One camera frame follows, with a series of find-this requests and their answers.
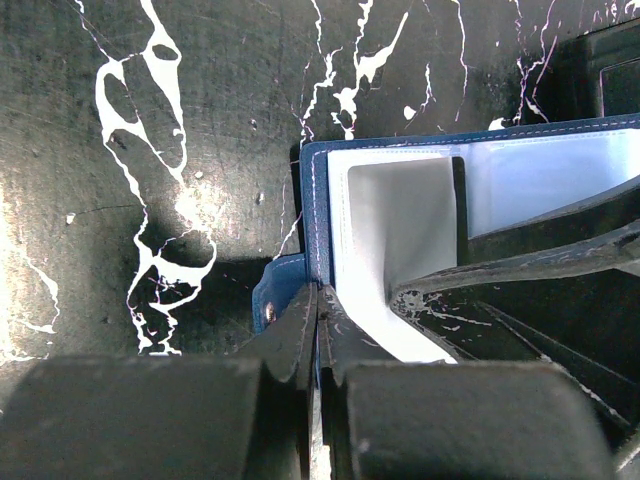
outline marble surface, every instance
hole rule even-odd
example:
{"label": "marble surface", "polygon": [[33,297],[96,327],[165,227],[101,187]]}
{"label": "marble surface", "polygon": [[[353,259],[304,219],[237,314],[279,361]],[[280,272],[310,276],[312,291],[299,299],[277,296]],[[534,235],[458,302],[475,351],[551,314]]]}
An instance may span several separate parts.
{"label": "marble surface", "polygon": [[558,45],[638,15],[638,0],[4,0],[0,404],[52,355],[235,351],[264,265],[300,249],[302,144],[553,121],[538,86]]}

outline open wallet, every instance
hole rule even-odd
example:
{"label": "open wallet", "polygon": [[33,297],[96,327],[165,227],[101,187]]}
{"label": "open wallet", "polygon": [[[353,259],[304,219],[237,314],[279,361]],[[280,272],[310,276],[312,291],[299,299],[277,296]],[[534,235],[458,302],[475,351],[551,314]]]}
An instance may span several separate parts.
{"label": "open wallet", "polygon": [[258,332],[330,284],[397,360],[554,363],[610,445],[637,429],[640,115],[317,142],[300,162],[305,253],[267,266]]}

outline black marble table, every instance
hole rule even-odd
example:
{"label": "black marble table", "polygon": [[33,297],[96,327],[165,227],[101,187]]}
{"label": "black marble table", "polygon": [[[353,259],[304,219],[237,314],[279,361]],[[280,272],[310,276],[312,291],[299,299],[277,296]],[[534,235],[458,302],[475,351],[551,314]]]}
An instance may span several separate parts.
{"label": "black marble table", "polygon": [[300,145],[553,121],[558,45],[640,1],[2,9],[0,404],[54,355],[237,350],[264,265],[300,250]]}

